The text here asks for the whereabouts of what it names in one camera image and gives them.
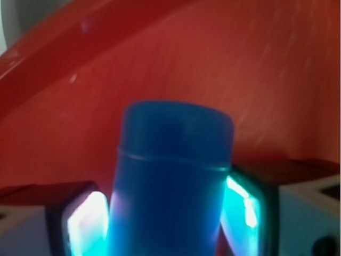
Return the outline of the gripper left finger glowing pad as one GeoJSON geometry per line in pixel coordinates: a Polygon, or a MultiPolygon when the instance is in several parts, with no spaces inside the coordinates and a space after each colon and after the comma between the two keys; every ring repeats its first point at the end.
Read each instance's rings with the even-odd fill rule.
{"type": "Polygon", "coordinates": [[[92,181],[1,188],[1,255],[105,255],[108,225],[92,181]]]}

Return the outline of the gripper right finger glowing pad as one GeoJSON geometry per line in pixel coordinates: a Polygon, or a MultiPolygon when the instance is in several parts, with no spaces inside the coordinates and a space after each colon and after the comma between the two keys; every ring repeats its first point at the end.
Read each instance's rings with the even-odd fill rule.
{"type": "Polygon", "coordinates": [[[340,255],[338,163],[235,164],[225,184],[228,255],[340,255]]]}

